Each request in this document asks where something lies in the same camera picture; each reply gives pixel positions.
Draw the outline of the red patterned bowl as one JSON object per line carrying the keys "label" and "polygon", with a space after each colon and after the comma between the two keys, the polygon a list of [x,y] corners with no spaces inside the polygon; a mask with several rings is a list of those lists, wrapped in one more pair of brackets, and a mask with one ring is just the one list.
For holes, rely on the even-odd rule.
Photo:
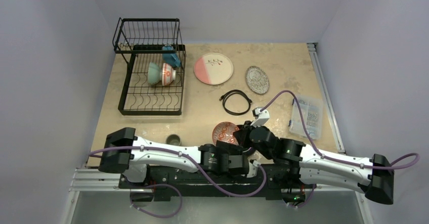
{"label": "red patterned bowl", "polygon": [[239,130],[238,126],[231,122],[224,121],[217,124],[212,131],[213,144],[216,145],[217,141],[221,141],[221,142],[237,145],[238,141],[233,136],[233,133],[238,130]]}

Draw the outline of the red floral bowl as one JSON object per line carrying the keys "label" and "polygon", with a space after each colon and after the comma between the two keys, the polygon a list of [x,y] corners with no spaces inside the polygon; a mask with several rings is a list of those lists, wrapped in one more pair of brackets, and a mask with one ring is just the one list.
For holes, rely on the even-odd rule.
{"label": "red floral bowl", "polygon": [[168,63],[163,63],[162,65],[162,74],[161,74],[161,84],[163,86],[170,85],[176,79],[175,69]]}

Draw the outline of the blue mug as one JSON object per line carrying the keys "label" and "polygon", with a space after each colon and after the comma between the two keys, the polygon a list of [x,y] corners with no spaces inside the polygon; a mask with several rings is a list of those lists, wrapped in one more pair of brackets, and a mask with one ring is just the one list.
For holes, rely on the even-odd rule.
{"label": "blue mug", "polygon": [[182,61],[173,46],[166,44],[162,47],[162,50],[166,51],[166,53],[162,53],[162,58],[165,63],[169,64],[173,68],[182,67]]}

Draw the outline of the celadon green bowl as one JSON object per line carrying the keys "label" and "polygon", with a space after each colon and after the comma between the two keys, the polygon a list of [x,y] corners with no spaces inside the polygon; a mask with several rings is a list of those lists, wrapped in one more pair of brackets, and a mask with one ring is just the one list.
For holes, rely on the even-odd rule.
{"label": "celadon green bowl", "polygon": [[147,81],[149,85],[156,85],[161,81],[162,78],[162,70],[161,68],[153,63],[149,63]]}

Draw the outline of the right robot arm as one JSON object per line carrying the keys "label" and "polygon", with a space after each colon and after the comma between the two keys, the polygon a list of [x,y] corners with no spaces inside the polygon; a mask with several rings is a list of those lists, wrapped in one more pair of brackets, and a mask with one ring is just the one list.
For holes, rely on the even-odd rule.
{"label": "right robot arm", "polygon": [[324,184],[363,193],[373,202],[392,205],[394,202],[394,171],[380,154],[371,158],[315,151],[312,146],[293,139],[279,138],[267,127],[241,125],[233,137],[245,150],[255,150],[275,165],[288,169],[285,183],[296,187]]}

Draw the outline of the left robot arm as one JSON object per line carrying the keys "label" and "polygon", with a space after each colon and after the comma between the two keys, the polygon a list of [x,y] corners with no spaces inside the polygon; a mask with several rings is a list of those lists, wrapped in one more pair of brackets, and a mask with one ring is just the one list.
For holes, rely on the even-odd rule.
{"label": "left robot arm", "polygon": [[106,137],[98,170],[123,174],[138,188],[150,184],[150,165],[172,167],[195,173],[203,169],[214,175],[254,177],[256,167],[237,145],[219,142],[200,147],[157,143],[135,135],[135,128],[125,127]]}

